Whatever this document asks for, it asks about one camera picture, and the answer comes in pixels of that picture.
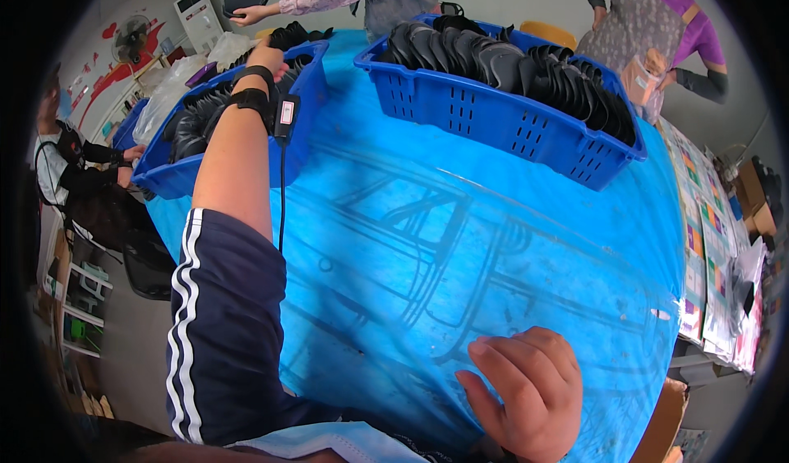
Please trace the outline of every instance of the blue face mask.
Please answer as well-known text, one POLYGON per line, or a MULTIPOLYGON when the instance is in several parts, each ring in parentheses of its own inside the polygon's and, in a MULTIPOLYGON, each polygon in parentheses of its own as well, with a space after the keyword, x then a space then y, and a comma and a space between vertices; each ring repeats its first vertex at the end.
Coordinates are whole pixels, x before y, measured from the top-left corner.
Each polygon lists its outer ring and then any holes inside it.
POLYGON ((332 449, 348 463, 424 463, 418 454, 365 422, 300 425, 228 447, 233 446, 253 447, 289 460, 332 449))

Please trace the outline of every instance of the blue plastic basket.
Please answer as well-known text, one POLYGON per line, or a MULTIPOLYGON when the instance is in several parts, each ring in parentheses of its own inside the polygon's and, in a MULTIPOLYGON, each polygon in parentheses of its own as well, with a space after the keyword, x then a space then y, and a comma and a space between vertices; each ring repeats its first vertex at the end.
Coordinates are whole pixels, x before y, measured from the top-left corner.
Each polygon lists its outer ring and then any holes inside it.
MULTIPOLYGON (((293 127, 291 143, 285 152, 285 185, 291 185, 296 180, 299 172, 301 172, 301 167, 307 162, 309 155, 307 135, 312 129, 315 114, 328 99, 326 74, 323 71, 322 61, 323 55, 328 48, 329 42, 320 40, 298 45, 285 52, 286 59, 292 59, 301 54, 312 56, 312 62, 306 65, 291 87, 291 94, 298 95, 301 98, 301 105, 293 127)), ((241 67, 244 67, 244 65, 215 76, 207 83, 192 88, 184 96, 200 93, 202 90, 222 83, 222 81, 231 80, 241 67)), ((172 164, 167 163, 172 142, 163 141, 161 139, 162 132, 173 113, 183 108, 182 98, 175 105, 173 111, 170 112, 170 115, 167 116, 162 127, 154 134, 151 144, 143 153, 132 174, 133 183, 152 190, 164 199, 176 199, 185 195, 191 195, 194 191, 197 171, 200 169, 200 164, 203 160, 203 154, 201 153, 172 164)), ((280 185, 280 161, 281 149, 277 146, 274 138, 269 137, 268 170, 271 187, 280 185)))
POLYGON ((143 98, 139 102, 134 103, 132 111, 129 112, 123 122, 121 122, 121 125, 118 126, 115 134, 112 135, 112 147, 114 149, 128 150, 137 145, 137 143, 134 142, 132 133, 134 132, 134 127, 137 125, 137 119, 140 118, 140 112, 143 111, 146 104, 148 104, 148 98, 143 98))
MULTIPOLYGON (((421 14, 417 21, 432 25, 439 14, 421 14)), ((502 26, 477 22, 495 36, 502 26)), ((376 62, 387 48, 381 37, 353 59, 370 74, 381 109, 389 116, 429 123, 446 132, 482 142, 515 156, 546 164, 555 172, 587 188, 602 191, 627 164, 646 160, 644 139, 632 105, 626 101, 636 131, 630 147, 602 131, 592 131, 578 119, 530 98, 495 90, 484 83, 452 74, 376 62)), ((549 44, 530 34, 513 31, 510 41, 521 50, 549 44)), ((627 98, 619 76, 584 57, 603 72, 603 86, 627 98)))

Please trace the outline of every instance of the fingernail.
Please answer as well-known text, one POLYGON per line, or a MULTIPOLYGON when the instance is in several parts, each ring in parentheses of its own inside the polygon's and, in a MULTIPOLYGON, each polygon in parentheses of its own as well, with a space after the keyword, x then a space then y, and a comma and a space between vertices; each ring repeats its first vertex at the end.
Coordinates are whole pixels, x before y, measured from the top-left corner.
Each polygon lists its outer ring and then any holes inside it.
POLYGON ((479 341, 472 341, 468 344, 468 353, 473 353, 474 355, 482 355, 485 353, 485 349, 488 347, 485 346, 485 343, 481 343, 479 341))

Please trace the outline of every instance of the white air conditioner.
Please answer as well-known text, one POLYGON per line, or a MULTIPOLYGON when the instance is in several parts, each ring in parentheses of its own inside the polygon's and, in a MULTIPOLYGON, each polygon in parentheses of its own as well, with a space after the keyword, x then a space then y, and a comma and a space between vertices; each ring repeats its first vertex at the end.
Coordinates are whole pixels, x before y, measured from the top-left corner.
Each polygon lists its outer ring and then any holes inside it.
POLYGON ((173 5, 195 50, 198 53, 212 50, 223 30, 211 1, 176 0, 173 5))

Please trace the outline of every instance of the blue tablecloth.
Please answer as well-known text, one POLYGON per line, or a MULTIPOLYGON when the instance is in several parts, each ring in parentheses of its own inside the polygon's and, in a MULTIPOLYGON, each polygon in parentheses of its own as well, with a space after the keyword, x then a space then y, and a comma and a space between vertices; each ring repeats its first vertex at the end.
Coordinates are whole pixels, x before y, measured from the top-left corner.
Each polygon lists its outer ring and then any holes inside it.
MULTIPOLYGON (((453 373, 474 369, 468 342, 544 326, 572 344, 584 379, 567 461, 627 461, 663 385, 684 276, 676 178, 660 134, 643 123, 648 160, 593 192, 541 164, 385 116, 351 62, 364 46, 362 31, 330 39, 330 99, 309 163, 286 188, 282 381, 467 447, 480 428, 453 373)), ((190 204, 148 203, 176 256, 190 204)), ((271 205, 276 234, 278 194, 271 205)))

